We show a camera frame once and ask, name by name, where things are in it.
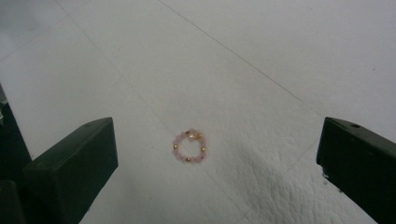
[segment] pink bead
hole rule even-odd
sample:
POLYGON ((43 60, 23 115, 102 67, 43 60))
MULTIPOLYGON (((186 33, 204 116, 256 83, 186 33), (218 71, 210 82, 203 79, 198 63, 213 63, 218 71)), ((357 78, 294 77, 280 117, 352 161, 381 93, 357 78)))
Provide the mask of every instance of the pink bead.
POLYGON ((194 157, 194 161, 195 162, 201 162, 202 161, 202 157, 194 157))
POLYGON ((186 156, 183 156, 181 154, 178 154, 177 156, 178 156, 178 159, 181 160, 181 161, 185 161, 187 159, 186 156))

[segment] bead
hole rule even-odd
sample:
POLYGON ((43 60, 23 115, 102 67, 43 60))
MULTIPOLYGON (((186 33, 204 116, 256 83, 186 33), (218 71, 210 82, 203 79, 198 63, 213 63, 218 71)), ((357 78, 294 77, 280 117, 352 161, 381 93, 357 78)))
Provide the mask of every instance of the bead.
POLYGON ((201 162, 205 158, 205 153, 206 153, 206 142, 204 136, 201 134, 201 132, 194 130, 194 129, 189 129, 188 131, 181 133, 176 137, 176 139, 173 142, 174 150, 173 154, 175 157, 182 161, 182 162, 191 162, 191 163, 196 163, 196 162, 201 162), (200 154, 196 157, 187 157, 184 156, 180 150, 178 150, 178 146, 180 143, 188 139, 190 142, 192 141, 198 141, 199 143, 199 148, 200 148, 200 154))

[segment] small ring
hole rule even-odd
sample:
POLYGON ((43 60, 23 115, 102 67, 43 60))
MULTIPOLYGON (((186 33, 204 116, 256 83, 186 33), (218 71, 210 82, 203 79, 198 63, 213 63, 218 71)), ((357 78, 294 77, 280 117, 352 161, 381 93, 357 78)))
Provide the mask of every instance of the small ring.
POLYGON ((197 130, 189 129, 188 131, 181 133, 178 135, 173 142, 173 153, 175 157, 183 162, 201 162, 206 157, 206 141, 202 133, 197 130), (196 157, 187 157, 180 153, 178 150, 178 146, 180 145, 181 141, 185 138, 188 138, 189 141, 198 141, 200 147, 200 154, 196 157))

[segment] thin line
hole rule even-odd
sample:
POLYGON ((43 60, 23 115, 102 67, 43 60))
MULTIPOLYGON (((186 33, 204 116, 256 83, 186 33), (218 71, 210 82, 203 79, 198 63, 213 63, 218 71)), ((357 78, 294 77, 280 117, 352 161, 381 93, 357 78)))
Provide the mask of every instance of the thin line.
POLYGON ((42 32, 38 33, 37 35, 33 36, 32 38, 30 38, 26 43, 20 45, 19 47, 17 47, 16 49, 14 49, 13 51, 11 51, 10 53, 6 54, 6 56, 4 56, 3 58, 0 58, 0 62, 2 62, 4 59, 10 57, 11 55, 13 55, 15 52, 17 52, 19 49, 25 47, 26 45, 32 43, 34 40, 36 40, 37 38, 39 38, 40 36, 42 36, 44 33, 46 33, 50 28, 54 27, 55 25, 57 25, 58 23, 60 23, 61 21, 64 21, 66 18, 68 18, 69 15, 66 13, 66 15, 64 15, 62 18, 60 18, 58 21, 56 21, 55 23, 53 23, 52 25, 50 25, 49 27, 45 28, 42 32))
POLYGON ((293 165, 291 167, 288 168, 288 171, 285 173, 284 176, 286 176, 286 174, 289 173, 289 171, 291 171, 292 169, 294 169, 294 166, 300 161, 300 159, 320 140, 320 137, 317 138, 313 144, 311 144, 308 149, 306 151, 304 151, 301 156, 293 163, 293 165))
MULTIPOLYGON (((55 2, 64 10, 61 4, 58 3, 58 0, 55 0, 55 2)), ((71 19, 71 21, 78 27, 78 29, 88 38, 88 40, 97 48, 97 50, 105 57, 105 59, 110 63, 110 65, 117 71, 118 75, 120 76, 121 79, 124 80, 124 82, 136 93, 136 95, 143 101, 143 103, 148 107, 148 109, 151 111, 151 113, 154 114, 154 116, 163 124, 165 129, 168 130, 169 133, 172 133, 172 130, 166 125, 165 122, 163 122, 160 117, 155 113, 154 109, 147 103, 147 101, 143 98, 143 96, 131 85, 129 80, 126 78, 126 76, 117 68, 116 65, 114 65, 111 60, 107 58, 107 56, 101 51, 101 49, 94 43, 94 41, 88 36, 88 34, 78 25, 78 23, 67 13, 66 10, 64 12, 68 15, 68 17, 71 19)))
POLYGON ((302 104, 306 105, 308 108, 310 108, 311 110, 313 110, 315 113, 317 113, 318 115, 322 116, 316 109, 312 108, 311 106, 309 106, 308 104, 306 104, 303 100, 301 100, 300 98, 298 98, 296 95, 294 95, 291 91, 288 91, 286 88, 284 88, 282 85, 280 85, 279 83, 277 83, 276 81, 274 81, 271 77, 268 77, 267 75, 265 75, 264 72, 262 72, 259 68, 257 68, 256 66, 254 66, 253 64, 251 64, 250 62, 248 62, 246 59, 244 59, 243 57, 241 57, 239 54, 237 54, 235 51, 233 51, 232 49, 228 48, 227 46, 225 46, 223 43, 221 43, 220 41, 218 41, 213 35, 210 35, 209 33, 207 33, 206 31, 204 31, 201 27, 199 27, 198 25, 196 25, 195 23, 193 23, 192 21, 190 21, 189 19, 187 19, 186 17, 184 17, 183 15, 181 15, 180 13, 178 13, 177 11, 175 11, 173 8, 171 8, 170 6, 166 5, 162 0, 158 0, 160 3, 162 3, 164 6, 168 7, 170 10, 172 10, 173 12, 175 12, 178 16, 180 16, 181 18, 183 18, 185 21, 187 21, 189 24, 193 25, 195 28, 197 28, 198 30, 200 30, 202 33, 204 33, 205 35, 209 36, 211 39, 213 39, 215 42, 217 42, 218 44, 220 44, 221 46, 223 46, 225 49, 227 49, 228 51, 230 51, 233 55, 235 55, 236 57, 238 57, 239 59, 241 59, 242 61, 244 61, 245 63, 247 63, 248 65, 250 65, 251 67, 253 67, 256 71, 258 71, 259 73, 261 73, 262 75, 264 75, 265 77, 267 77, 268 79, 270 79, 272 82, 274 82, 278 87, 280 87, 282 90, 288 92, 292 97, 294 97, 295 99, 297 99, 299 102, 301 102, 302 104))

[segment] textured white surface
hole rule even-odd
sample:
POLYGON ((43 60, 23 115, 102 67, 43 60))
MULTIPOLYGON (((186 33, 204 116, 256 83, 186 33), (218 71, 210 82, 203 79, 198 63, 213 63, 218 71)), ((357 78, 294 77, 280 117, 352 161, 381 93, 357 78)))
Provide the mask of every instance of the textured white surface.
POLYGON ((374 223, 315 156, 324 116, 396 140, 394 2, 27 2, 0 4, 0 82, 33 158, 115 121, 120 167, 81 223, 374 223), (190 127, 202 164, 171 153, 190 127))

